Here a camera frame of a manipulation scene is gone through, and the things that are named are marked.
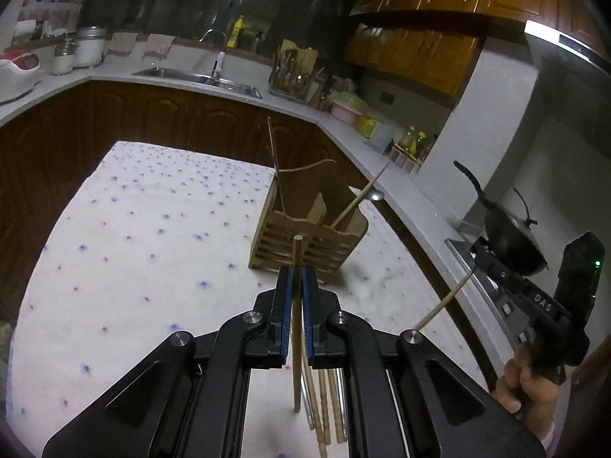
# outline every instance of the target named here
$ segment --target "faucet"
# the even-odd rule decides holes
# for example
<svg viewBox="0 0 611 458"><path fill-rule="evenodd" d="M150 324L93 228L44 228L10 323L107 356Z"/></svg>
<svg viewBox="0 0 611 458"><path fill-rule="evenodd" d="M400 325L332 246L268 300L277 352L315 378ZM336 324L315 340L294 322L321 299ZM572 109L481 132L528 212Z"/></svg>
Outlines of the faucet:
<svg viewBox="0 0 611 458"><path fill-rule="evenodd" d="M223 41L223 47L221 48L221 52L216 57L215 64L212 67L212 72L210 73L210 79L206 81L206 84L212 84L215 81L216 68L219 65L219 57L221 57L221 67L222 67L222 60L223 58L225 58L225 49L227 48L227 35L224 32L222 32L220 29L208 29L202 36L202 39L200 39L199 41L203 42L204 39L206 39L206 36L208 36L210 33L221 33L223 35L224 41Z"/></svg>

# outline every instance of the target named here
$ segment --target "polka dot tablecloth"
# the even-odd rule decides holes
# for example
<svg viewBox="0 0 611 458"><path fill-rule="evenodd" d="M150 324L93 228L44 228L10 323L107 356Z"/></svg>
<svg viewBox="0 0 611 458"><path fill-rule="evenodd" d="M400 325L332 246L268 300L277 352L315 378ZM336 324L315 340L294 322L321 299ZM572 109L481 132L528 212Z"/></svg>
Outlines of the polka dot tablecloth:
<svg viewBox="0 0 611 458"><path fill-rule="evenodd" d="M11 345L7 420L41 456L47 440L170 333L198 336L249 310L277 275L247 267L273 171L144 143L118 142L66 206L34 269ZM369 231L325 288L375 329L399 333L437 295L370 202ZM443 311L425 334L484 385ZM253 371L242 456L312 457L292 412L291 359ZM329 447L347 456L347 445Z"/></svg>

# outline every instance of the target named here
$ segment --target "wooden utensil rack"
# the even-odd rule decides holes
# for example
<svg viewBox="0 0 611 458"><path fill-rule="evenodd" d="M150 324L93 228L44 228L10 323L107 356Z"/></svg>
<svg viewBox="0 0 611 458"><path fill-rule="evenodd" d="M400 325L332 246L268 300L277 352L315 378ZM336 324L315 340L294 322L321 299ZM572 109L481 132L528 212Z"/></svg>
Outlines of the wooden utensil rack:
<svg viewBox="0 0 611 458"><path fill-rule="evenodd" d="M285 211L282 212L278 179L274 177L252 241L250 268L279 270L293 263L293 236L303 236L303 263L329 278L363 238L369 223L355 207L337 228L331 224L354 199L334 160L279 171Z"/></svg>

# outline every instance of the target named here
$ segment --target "kitchen sink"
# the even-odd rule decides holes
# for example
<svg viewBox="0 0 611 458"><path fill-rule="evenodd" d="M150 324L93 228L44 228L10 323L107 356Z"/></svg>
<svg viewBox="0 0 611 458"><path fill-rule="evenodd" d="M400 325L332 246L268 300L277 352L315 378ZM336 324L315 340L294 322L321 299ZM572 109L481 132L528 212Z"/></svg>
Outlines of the kitchen sink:
<svg viewBox="0 0 611 458"><path fill-rule="evenodd" d="M227 81L226 79L214 79L213 81L210 81L210 76L206 76L205 74L196 74L192 72L179 71L176 69L165 69L163 67L153 67L152 69L146 69L145 71L136 72L132 75L197 82L199 84L207 84L215 88L221 88L222 90L232 91L233 93L243 94L253 98L262 98L261 93L259 93L259 90L254 86L237 84L232 81Z"/></svg>

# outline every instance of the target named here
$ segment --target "human hand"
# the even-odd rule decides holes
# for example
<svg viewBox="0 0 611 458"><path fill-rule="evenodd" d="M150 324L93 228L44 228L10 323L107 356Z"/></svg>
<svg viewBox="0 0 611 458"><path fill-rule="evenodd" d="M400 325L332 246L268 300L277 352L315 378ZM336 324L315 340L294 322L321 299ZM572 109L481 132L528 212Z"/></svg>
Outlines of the human hand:
<svg viewBox="0 0 611 458"><path fill-rule="evenodd" d="M510 413L516 413L522 404L514 390L521 387L533 401L523 422L540 440L548 435L558 402L558 385L542 376L534 375L531 368L528 343L520 346L514 357L505 364L505 375L499 378L492 395Z"/></svg>

